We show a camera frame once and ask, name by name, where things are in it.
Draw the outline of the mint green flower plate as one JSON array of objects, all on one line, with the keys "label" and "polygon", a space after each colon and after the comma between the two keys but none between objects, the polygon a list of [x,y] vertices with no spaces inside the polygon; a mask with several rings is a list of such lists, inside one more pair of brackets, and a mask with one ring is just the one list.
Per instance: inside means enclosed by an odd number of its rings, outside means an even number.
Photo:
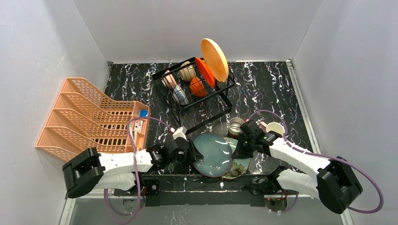
[{"label": "mint green flower plate", "polygon": [[[229,138],[229,137],[225,137],[224,139],[230,145],[230,147],[232,149],[232,153],[234,153],[236,150],[238,140]],[[222,178],[232,180],[232,179],[236,179],[236,178],[242,176],[243,174],[246,173],[246,171],[249,167],[249,163],[250,163],[249,158],[233,159],[233,164],[232,164],[230,170],[225,175],[223,175]]]}]

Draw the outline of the stainless steel cup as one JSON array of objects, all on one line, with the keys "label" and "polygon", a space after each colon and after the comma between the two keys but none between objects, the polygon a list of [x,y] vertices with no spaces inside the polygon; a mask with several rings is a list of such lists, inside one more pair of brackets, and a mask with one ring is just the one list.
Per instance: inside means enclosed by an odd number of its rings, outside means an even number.
[{"label": "stainless steel cup", "polygon": [[241,125],[244,124],[244,120],[238,117],[230,119],[228,123],[228,133],[227,136],[230,138],[238,139],[240,134],[242,133],[242,130],[240,128]]}]

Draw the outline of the dark teal plate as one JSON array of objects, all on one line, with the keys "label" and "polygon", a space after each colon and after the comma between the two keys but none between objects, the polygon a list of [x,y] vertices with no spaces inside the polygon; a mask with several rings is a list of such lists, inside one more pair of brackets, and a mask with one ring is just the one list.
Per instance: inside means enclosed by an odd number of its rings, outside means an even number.
[{"label": "dark teal plate", "polygon": [[220,135],[204,133],[193,141],[194,147],[203,156],[193,163],[195,169],[210,178],[225,175],[232,167],[232,149]]}]

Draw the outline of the black wire dish rack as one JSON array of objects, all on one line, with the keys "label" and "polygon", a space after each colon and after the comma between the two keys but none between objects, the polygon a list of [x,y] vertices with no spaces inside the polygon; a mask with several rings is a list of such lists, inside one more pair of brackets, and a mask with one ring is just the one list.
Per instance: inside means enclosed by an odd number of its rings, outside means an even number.
[{"label": "black wire dish rack", "polygon": [[198,69],[195,58],[168,67],[152,76],[154,86],[171,111],[178,127],[190,134],[232,111],[228,98],[235,86],[235,76],[229,72],[225,82],[214,85]]}]

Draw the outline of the blue floral bowl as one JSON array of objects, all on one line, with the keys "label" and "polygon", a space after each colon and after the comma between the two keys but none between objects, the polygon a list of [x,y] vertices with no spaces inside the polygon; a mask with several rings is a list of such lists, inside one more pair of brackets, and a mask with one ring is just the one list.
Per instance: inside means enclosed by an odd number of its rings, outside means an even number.
[{"label": "blue floral bowl", "polygon": [[172,96],[173,96],[173,99],[180,105],[188,105],[189,104],[188,98],[187,98],[184,90],[181,88],[181,86],[179,84],[177,84],[175,86],[175,88],[173,89]]}]

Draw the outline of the orange glossy bowl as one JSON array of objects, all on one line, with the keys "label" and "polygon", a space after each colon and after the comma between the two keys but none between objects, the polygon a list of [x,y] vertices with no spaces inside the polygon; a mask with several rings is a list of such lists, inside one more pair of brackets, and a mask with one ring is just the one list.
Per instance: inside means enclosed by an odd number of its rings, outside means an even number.
[{"label": "orange glossy bowl", "polygon": [[204,85],[198,77],[192,79],[189,88],[194,96],[205,97],[207,95]]}]

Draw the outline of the orange patterned bowl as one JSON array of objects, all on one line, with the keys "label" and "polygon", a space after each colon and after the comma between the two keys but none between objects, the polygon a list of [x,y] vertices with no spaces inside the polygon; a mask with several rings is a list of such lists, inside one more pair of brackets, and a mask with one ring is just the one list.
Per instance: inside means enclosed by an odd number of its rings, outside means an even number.
[{"label": "orange patterned bowl", "polygon": [[165,71],[165,76],[162,78],[162,83],[165,87],[168,87],[169,89],[174,89],[178,83],[175,80],[174,76],[172,74],[170,74],[169,70]]}]

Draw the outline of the orange red plate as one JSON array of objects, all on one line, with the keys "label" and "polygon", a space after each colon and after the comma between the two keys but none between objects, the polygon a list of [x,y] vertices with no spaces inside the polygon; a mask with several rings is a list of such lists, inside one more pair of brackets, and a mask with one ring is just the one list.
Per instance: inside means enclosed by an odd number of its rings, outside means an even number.
[{"label": "orange red plate", "polygon": [[210,70],[209,66],[201,59],[196,57],[195,63],[197,68],[201,72],[202,76],[205,78],[206,82],[209,84],[210,87],[215,87],[215,79],[213,76],[212,71]]}]

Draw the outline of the yellow plate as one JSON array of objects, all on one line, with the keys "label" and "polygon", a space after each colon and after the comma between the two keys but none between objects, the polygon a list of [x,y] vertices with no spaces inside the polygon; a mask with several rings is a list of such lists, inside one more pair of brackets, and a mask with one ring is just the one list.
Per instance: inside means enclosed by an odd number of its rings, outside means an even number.
[{"label": "yellow plate", "polygon": [[201,40],[201,51],[215,79],[219,82],[226,82],[229,76],[229,67],[220,46],[212,39],[204,38]]}]

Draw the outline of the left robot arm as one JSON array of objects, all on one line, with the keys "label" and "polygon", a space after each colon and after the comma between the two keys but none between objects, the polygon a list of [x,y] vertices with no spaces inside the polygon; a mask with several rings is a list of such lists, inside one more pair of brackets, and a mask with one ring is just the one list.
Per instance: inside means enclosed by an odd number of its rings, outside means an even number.
[{"label": "left robot arm", "polygon": [[181,137],[136,153],[100,153],[88,148],[63,165],[67,197],[79,198],[97,189],[131,191],[142,187],[142,173],[164,169],[173,161],[190,164],[204,156],[191,139]]}]

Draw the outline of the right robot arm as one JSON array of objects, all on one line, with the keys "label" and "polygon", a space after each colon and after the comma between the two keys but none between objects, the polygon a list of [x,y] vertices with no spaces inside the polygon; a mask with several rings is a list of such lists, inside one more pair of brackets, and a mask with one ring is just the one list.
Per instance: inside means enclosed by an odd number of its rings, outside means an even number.
[{"label": "right robot arm", "polygon": [[239,136],[233,159],[252,158],[254,152],[264,153],[299,169],[295,172],[285,166],[277,167],[264,179],[254,179],[245,188],[251,192],[277,193],[292,190],[319,199],[330,211],[342,214],[363,192],[352,168],[337,159],[312,156],[303,148],[295,147],[275,131],[264,132],[253,120],[239,127]]}]

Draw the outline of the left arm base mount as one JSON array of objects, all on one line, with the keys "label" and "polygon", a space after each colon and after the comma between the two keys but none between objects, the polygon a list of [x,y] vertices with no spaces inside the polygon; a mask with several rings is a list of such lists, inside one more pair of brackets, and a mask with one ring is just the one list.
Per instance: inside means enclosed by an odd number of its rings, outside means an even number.
[{"label": "left arm base mount", "polygon": [[[158,179],[143,178],[141,181],[141,195],[144,196],[158,196],[160,194],[160,181]],[[115,189],[113,191],[115,196],[137,196],[137,186],[132,187],[128,191]]]}]

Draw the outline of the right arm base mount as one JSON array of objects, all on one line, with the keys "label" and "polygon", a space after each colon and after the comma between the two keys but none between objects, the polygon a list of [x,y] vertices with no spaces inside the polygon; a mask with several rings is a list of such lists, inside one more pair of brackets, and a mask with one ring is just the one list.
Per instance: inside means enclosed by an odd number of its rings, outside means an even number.
[{"label": "right arm base mount", "polygon": [[267,197],[266,207],[269,213],[273,212],[278,215],[292,210],[296,205],[299,192],[296,192],[296,196],[291,206],[287,206],[287,197],[289,196],[289,190],[283,189],[278,183],[277,178],[279,178],[282,172],[288,171],[286,166],[277,167],[271,174],[267,175],[265,178],[254,178],[251,179],[249,184],[246,184],[240,188],[241,191],[248,191],[250,194],[257,195],[277,195],[281,191],[280,197]]}]

